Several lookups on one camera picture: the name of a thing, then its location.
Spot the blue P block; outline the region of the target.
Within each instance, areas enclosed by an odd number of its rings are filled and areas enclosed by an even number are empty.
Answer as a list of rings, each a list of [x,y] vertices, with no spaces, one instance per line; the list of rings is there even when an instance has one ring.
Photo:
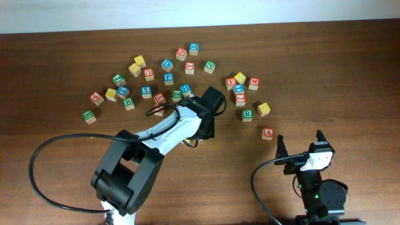
[[[174,84],[174,76],[173,73],[165,73],[164,74],[164,83],[166,86],[170,86]]]

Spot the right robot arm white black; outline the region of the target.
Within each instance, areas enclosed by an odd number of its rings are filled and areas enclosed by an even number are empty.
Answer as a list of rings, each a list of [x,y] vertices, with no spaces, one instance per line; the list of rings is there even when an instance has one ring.
[[[359,219],[340,219],[345,213],[348,186],[321,177],[321,172],[331,165],[335,150],[322,131],[318,130],[316,137],[306,152],[290,156],[283,136],[277,136],[275,165],[283,165],[285,175],[296,176],[306,212],[296,216],[296,224],[366,224]]]

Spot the yellow C block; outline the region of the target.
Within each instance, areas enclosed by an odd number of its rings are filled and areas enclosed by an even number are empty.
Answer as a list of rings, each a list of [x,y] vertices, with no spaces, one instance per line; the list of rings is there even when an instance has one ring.
[[[181,143],[190,143],[190,140],[189,139],[184,139],[183,141],[181,141]]]

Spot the green R block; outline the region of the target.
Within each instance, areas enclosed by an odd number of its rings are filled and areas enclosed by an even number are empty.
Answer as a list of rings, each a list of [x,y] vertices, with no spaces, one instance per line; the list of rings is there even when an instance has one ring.
[[[242,111],[242,122],[251,122],[253,120],[253,111],[250,109],[244,109]]]

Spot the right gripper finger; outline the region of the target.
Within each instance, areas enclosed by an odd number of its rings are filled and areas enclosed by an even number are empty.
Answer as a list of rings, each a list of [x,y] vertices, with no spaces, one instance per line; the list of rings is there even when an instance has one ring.
[[[275,165],[284,165],[288,161],[286,157],[288,157],[289,155],[286,146],[284,144],[283,138],[284,137],[280,134],[277,136],[277,151],[275,156],[276,161],[274,161]]]
[[[315,144],[328,144],[326,138],[324,137],[324,134],[321,130],[317,130],[316,131],[316,137],[317,137],[317,141],[315,142]]]

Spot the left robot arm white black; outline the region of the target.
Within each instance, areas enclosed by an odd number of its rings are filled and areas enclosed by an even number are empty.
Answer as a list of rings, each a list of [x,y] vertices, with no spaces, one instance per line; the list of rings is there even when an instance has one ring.
[[[180,100],[173,113],[152,128],[117,133],[91,178],[106,224],[134,224],[165,155],[179,143],[213,138],[220,107],[226,107],[226,98],[210,86],[201,97]]]

